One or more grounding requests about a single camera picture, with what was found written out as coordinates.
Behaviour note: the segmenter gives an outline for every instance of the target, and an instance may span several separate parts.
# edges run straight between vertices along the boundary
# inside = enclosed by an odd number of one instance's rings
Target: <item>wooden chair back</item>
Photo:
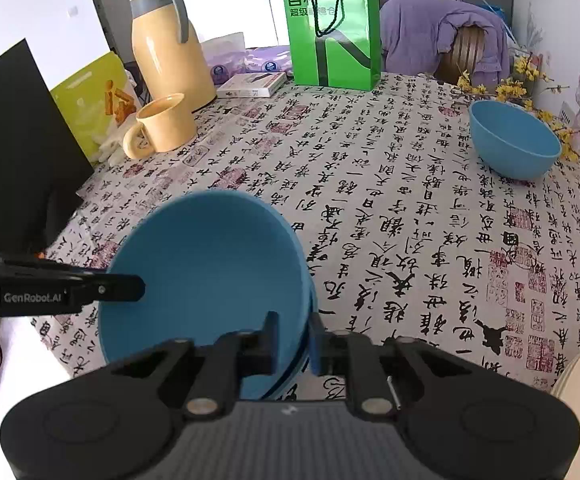
[[[485,32],[482,28],[476,25],[460,27],[454,38],[452,50],[442,54],[435,77],[456,85],[464,70],[467,70],[469,74],[474,72],[477,61],[483,57],[484,44]]]

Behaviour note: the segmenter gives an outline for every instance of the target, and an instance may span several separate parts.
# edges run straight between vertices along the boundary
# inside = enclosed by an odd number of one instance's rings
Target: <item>yellow paper bag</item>
[[[88,160],[99,145],[139,108],[122,61],[109,52],[53,88],[50,93]]]

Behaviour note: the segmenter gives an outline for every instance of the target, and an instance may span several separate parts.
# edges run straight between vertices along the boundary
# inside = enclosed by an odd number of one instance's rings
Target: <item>blue bowl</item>
[[[470,133],[483,161],[515,180],[542,176],[561,155],[561,143],[545,123],[498,101],[470,106]]]
[[[287,384],[307,351],[316,309],[299,240],[263,201],[231,190],[189,193],[144,219],[121,245],[108,272],[138,274],[144,297],[102,302],[99,338],[108,362],[167,339],[213,344],[227,332],[258,330],[279,314],[276,373],[242,383],[260,399]]]

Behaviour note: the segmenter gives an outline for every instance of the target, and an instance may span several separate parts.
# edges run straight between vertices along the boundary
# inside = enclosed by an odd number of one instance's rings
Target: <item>green paper bag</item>
[[[379,0],[284,0],[294,81],[372,90],[381,76]]]

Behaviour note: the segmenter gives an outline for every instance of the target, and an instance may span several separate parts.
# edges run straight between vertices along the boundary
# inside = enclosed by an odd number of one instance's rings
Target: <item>calligraphy tablecloth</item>
[[[373,92],[288,83],[272,98],[217,100],[178,152],[99,166],[47,256],[105,267],[164,202],[244,190],[301,240],[327,329],[416,336],[549,390],[580,351],[580,162],[537,182],[499,176],[453,91],[383,75]],[[75,376],[104,365],[97,313],[32,319]],[[306,372],[286,394],[335,398],[344,385]]]

